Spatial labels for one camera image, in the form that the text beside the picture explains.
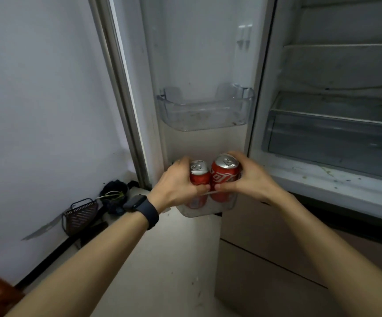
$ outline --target person's left hand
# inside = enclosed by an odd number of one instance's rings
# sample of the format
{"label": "person's left hand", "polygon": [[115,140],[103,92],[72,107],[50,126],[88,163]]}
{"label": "person's left hand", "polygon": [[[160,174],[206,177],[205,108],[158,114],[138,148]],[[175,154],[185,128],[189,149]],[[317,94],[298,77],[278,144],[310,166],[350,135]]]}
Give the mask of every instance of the person's left hand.
{"label": "person's left hand", "polygon": [[210,185],[194,186],[190,181],[189,157],[177,160],[165,171],[156,186],[148,194],[148,200],[155,206],[158,213],[167,207],[182,205],[193,197],[205,194]]}

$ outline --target coca-cola can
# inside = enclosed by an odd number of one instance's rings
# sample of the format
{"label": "coca-cola can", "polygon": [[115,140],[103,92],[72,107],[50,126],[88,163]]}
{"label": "coca-cola can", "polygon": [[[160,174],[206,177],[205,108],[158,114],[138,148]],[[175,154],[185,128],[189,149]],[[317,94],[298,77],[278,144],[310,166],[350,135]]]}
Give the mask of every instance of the coca-cola can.
{"label": "coca-cola can", "polygon": [[[190,163],[190,181],[193,185],[209,185],[210,171],[203,160],[195,160]],[[194,197],[187,206],[191,209],[199,209],[207,202],[208,195]]]}
{"label": "coca-cola can", "polygon": [[[231,182],[239,179],[240,163],[238,160],[227,153],[220,154],[216,157],[212,164],[211,170],[211,190],[215,190],[215,185],[218,183]],[[210,195],[217,202],[228,202],[231,193],[217,192]]]}

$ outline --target brown basket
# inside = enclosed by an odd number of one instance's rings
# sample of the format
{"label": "brown basket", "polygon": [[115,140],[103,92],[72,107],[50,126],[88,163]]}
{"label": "brown basket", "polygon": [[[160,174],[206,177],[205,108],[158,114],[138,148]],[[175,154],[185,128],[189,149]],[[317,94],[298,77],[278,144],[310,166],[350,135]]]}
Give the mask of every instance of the brown basket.
{"label": "brown basket", "polygon": [[[90,202],[82,206],[72,208],[73,205],[85,200],[90,200]],[[86,228],[91,223],[91,221],[93,221],[97,213],[98,203],[96,200],[86,198],[74,202],[70,205],[70,210],[67,210],[63,213],[61,225],[63,227],[64,232],[68,236],[73,236],[79,233],[81,230]]]}

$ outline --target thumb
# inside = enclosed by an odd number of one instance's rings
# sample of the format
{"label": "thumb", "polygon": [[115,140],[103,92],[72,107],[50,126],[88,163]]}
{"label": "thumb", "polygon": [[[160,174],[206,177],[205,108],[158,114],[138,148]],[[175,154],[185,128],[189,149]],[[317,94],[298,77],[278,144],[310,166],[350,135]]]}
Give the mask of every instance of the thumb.
{"label": "thumb", "polygon": [[210,185],[198,185],[195,186],[197,188],[197,195],[205,194],[206,192],[209,192]]}
{"label": "thumb", "polygon": [[237,182],[238,181],[218,183],[217,185],[215,185],[215,190],[218,192],[236,192]]}

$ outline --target silver can top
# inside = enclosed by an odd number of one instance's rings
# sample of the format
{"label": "silver can top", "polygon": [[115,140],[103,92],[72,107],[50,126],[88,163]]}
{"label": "silver can top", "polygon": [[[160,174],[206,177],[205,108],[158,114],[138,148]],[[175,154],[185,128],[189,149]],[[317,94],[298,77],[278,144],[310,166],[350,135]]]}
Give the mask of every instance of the silver can top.
{"label": "silver can top", "polygon": [[190,163],[190,172],[193,175],[201,176],[209,172],[209,167],[203,160],[194,160]]}
{"label": "silver can top", "polygon": [[220,154],[215,159],[215,164],[224,169],[235,169],[239,166],[239,162],[234,156],[227,153]]}

